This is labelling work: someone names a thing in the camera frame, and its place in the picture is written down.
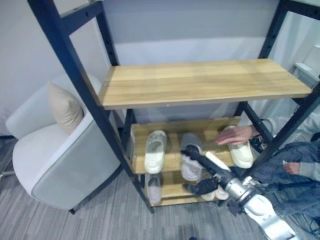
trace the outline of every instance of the gray slipper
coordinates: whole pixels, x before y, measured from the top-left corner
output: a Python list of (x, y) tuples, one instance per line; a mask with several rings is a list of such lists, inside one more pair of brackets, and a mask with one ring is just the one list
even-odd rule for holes
[(160, 174), (150, 174), (147, 176), (147, 195), (151, 204), (161, 202), (161, 176)]
[[(197, 135), (194, 133), (186, 133), (182, 136), (180, 149), (194, 149), (195, 151), (202, 153), (202, 143)], [(190, 157), (181, 155), (181, 175), (190, 182), (199, 181), (202, 175), (203, 167), (197, 161), (191, 160)]]

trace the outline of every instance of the shoe rack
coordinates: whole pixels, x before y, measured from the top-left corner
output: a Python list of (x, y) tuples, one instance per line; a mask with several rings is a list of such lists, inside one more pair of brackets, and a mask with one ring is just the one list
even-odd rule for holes
[[(224, 127), (236, 125), (239, 118), (138, 124), (133, 109), (239, 102), (234, 116), (245, 112), (268, 144), (253, 166), (245, 172), (244, 175), (248, 176), (256, 166), (267, 161), (319, 105), (320, 83), (310, 89), (279, 64), (267, 59), (287, 12), (320, 20), (317, 5), (280, 0), (259, 59), (119, 66), (103, 1), (90, 1), (63, 14), (59, 14), (52, 0), (27, 1), (107, 144), (151, 213), (154, 208), (144, 191), (143, 180), (148, 134), (153, 130), (163, 130), (168, 136), (162, 170), (163, 200), (159, 206), (201, 202), (201, 199), (190, 196), (182, 189), (184, 180), (180, 175), (179, 138), (185, 132), (197, 134), (205, 151), (215, 152), (230, 166), (232, 162), (228, 147), (217, 146), (215, 138)], [(112, 65), (98, 95), (70, 39), (73, 32), (93, 18), (96, 19)], [(281, 98), (292, 98), (299, 108), (273, 138), (248, 101)], [(114, 129), (110, 116), (119, 109), (127, 109), (125, 124), (123, 129)], [(134, 136), (133, 157), (127, 155), (131, 129)]]

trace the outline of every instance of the white armchair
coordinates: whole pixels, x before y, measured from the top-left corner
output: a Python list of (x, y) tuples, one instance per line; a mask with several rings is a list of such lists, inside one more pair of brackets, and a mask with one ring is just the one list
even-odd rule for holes
[[(88, 75), (97, 93), (101, 83)], [(6, 121), (19, 141), (13, 150), (13, 168), (26, 192), (55, 208), (70, 210), (107, 180), (120, 162), (64, 74), (53, 83), (79, 101), (84, 118), (72, 134), (60, 128), (51, 113), (48, 86), (34, 93)]]

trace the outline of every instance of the jeans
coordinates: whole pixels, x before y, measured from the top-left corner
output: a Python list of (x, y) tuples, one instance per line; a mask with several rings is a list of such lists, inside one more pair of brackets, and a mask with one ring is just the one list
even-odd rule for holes
[(288, 163), (316, 163), (319, 162), (320, 141), (294, 142), (287, 144), (276, 152), (268, 161), (258, 166), (253, 177), (265, 184), (287, 184), (289, 182), (305, 182), (310, 180), (310, 186), (297, 195), (294, 199), (280, 202), (274, 206), (280, 216), (288, 216), (295, 213), (306, 214), (310, 217), (320, 217), (320, 182), (308, 177), (288, 174), (283, 161)]

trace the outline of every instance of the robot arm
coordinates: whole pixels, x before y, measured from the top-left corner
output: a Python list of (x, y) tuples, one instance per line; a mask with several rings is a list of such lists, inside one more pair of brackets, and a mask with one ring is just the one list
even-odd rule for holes
[[(214, 154), (207, 152), (205, 155), (201, 155), (188, 149), (181, 150), (181, 153), (191, 160), (198, 161), (211, 175), (215, 175), (213, 179), (203, 180), (207, 181), (206, 184), (211, 184), (212, 189), (210, 191), (217, 189), (218, 184), (221, 185), (233, 199), (233, 204), (237, 205), (237, 209), (244, 210), (250, 218), (255, 220), (268, 239), (298, 239), (292, 228), (277, 216), (271, 202), (266, 197), (257, 194), (251, 187), (244, 185), (232, 174), (230, 168)], [(208, 193), (200, 186), (201, 184), (197, 184), (193, 188), (189, 188), (189, 190), (198, 195)]]

